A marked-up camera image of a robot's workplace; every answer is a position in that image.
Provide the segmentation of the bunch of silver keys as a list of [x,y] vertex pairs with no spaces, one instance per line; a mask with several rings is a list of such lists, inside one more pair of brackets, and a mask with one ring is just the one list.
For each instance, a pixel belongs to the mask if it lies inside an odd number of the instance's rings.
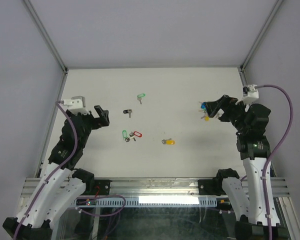
[[213,117],[209,117],[208,111],[207,110],[202,110],[201,106],[200,109],[198,110],[199,112],[203,113],[203,116],[201,117],[201,119],[204,119],[205,121],[209,121],[210,119],[219,119],[223,114],[220,112],[217,112],[215,114],[215,116]]

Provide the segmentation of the blue key tag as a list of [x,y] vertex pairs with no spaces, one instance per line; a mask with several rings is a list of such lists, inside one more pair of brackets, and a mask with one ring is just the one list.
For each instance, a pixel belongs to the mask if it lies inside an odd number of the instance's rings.
[[201,104],[200,108],[201,108],[202,110],[206,110],[206,104],[203,102],[203,103]]

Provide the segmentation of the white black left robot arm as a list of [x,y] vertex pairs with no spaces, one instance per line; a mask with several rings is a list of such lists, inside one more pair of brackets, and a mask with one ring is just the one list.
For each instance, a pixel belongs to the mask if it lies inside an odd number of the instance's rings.
[[83,156],[91,132],[109,126],[109,111],[96,105],[98,117],[94,117],[83,104],[70,103],[67,110],[63,105],[63,101],[56,103],[65,121],[39,184],[20,212],[3,222],[3,229],[14,240],[51,239],[56,222],[70,204],[95,188],[94,174],[76,169],[76,164]]

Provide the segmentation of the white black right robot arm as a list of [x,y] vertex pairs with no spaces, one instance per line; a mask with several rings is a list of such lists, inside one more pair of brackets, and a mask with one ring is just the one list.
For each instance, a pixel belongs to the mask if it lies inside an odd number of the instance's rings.
[[203,102],[201,108],[209,118],[223,111],[218,120],[236,129],[236,147],[240,153],[248,192],[242,187],[238,173],[220,169],[206,191],[226,194],[234,211],[237,240],[284,240],[287,231],[281,227],[271,185],[270,145],[265,136],[270,109],[254,103],[247,107],[237,98],[223,95],[216,101]]

